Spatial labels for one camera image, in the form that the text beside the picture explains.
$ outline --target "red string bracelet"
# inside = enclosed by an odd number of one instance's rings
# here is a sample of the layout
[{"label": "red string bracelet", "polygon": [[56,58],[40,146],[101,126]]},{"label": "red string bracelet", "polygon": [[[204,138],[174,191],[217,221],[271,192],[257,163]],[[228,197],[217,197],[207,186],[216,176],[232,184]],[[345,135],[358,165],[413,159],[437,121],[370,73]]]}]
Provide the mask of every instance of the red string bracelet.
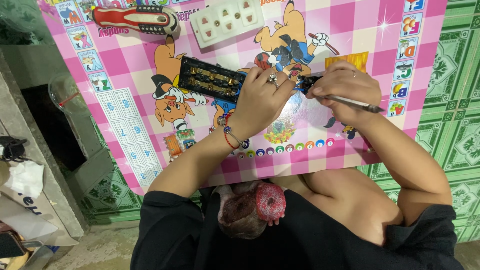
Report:
[{"label": "red string bracelet", "polygon": [[[231,115],[232,115],[232,114],[229,113],[229,114],[227,114],[227,116],[225,117],[225,126],[228,126],[228,119],[230,118]],[[224,136],[225,136],[225,140],[227,141],[228,145],[230,145],[230,147],[233,148],[233,150],[237,150],[237,149],[240,147],[240,146],[237,147],[237,148],[233,147],[233,145],[228,141],[227,133],[223,133],[223,134],[224,134]]]}]

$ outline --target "woman's right hand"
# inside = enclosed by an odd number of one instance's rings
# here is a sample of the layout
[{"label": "woman's right hand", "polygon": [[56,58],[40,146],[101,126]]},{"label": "woman's right hand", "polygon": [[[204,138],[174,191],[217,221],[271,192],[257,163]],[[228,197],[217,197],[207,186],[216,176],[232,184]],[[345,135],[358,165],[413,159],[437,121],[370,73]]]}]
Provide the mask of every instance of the woman's right hand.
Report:
[{"label": "woman's right hand", "polygon": [[307,98],[318,98],[322,105],[333,110],[338,121],[359,129],[371,123],[372,119],[378,115],[319,97],[327,95],[349,98],[376,106],[380,105],[382,99],[378,81],[347,61],[331,64],[324,72],[323,78],[318,80],[308,92]]}]

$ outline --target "hand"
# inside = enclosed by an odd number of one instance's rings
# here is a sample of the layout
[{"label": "hand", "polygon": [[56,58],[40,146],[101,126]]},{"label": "hand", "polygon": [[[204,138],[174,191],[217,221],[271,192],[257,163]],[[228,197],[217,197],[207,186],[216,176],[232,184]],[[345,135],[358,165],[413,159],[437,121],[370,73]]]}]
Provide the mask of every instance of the hand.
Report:
[{"label": "hand", "polygon": [[328,36],[326,34],[323,34],[323,33],[318,33],[318,34],[316,34],[316,36],[317,36],[317,38],[314,38],[312,40],[312,43],[315,46],[325,46],[325,44],[328,41]]},{"label": "hand", "polygon": [[195,106],[207,104],[207,100],[205,99],[205,96],[197,92],[192,92],[192,99],[195,100]]},{"label": "hand", "polygon": [[160,99],[165,98],[165,96],[176,97],[177,99],[175,102],[179,103],[183,103],[183,100],[188,98],[180,89],[176,87],[170,87],[168,92],[161,96]]},{"label": "hand", "polygon": [[[270,74],[277,75],[278,89],[268,82]],[[263,71],[253,67],[243,83],[235,112],[228,120],[232,133],[240,140],[246,140],[275,121],[283,107],[295,94],[295,82],[290,81],[283,72],[274,69]]]},{"label": "hand", "polygon": [[[307,98],[336,95],[356,101],[378,106],[382,99],[382,92],[377,80],[357,69],[347,61],[338,61],[331,64],[324,72],[324,77],[318,80],[308,92]],[[377,115],[363,110],[352,109],[349,106],[318,97],[320,103],[333,110],[338,121],[362,128],[369,124]]]}]

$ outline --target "tissue paper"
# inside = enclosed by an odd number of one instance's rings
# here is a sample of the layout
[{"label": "tissue paper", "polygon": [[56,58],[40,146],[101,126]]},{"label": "tissue paper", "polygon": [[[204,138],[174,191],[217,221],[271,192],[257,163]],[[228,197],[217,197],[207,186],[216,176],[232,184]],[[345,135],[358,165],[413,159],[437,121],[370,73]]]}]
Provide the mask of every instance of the tissue paper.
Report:
[{"label": "tissue paper", "polygon": [[37,198],[43,189],[43,167],[29,160],[19,163],[17,167],[10,167],[10,177],[5,186]]}]

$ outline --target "red straw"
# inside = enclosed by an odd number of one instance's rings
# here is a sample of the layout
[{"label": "red straw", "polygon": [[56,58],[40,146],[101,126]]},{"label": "red straw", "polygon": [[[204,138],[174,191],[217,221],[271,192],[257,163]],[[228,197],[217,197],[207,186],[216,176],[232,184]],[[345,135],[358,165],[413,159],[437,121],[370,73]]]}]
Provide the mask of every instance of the red straw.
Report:
[{"label": "red straw", "polygon": [[63,105],[67,102],[69,102],[70,100],[72,100],[74,97],[78,96],[78,94],[80,94],[80,92],[76,92],[75,94],[69,96],[66,100],[62,101],[59,103],[59,106],[60,107],[63,107]]}]

